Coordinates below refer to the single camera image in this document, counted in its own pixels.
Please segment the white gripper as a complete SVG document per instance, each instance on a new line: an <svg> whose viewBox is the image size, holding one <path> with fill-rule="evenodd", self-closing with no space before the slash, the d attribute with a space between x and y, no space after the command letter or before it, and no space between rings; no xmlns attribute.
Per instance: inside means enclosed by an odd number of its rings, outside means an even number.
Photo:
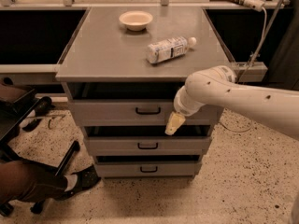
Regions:
<svg viewBox="0 0 299 224"><path fill-rule="evenodd" d="M176 112L170 114L165 133L173 135L183 125L186 120L185 117L197 113L204 105L201 102L200 91L193 91L186 86L181 87L174 99L174 109Z"/></svg>

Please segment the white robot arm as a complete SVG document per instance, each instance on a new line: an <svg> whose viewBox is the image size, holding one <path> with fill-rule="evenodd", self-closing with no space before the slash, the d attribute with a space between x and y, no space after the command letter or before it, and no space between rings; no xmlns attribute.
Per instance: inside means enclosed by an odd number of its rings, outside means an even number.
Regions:
<svg viewBox="0 0 299 224"><path fill-rule="evenodd" d="M225 65L194 72L174 99L165 133L174 134L204 105L227 108L277 132L299 139L299 92L240 85Z"/></svg>

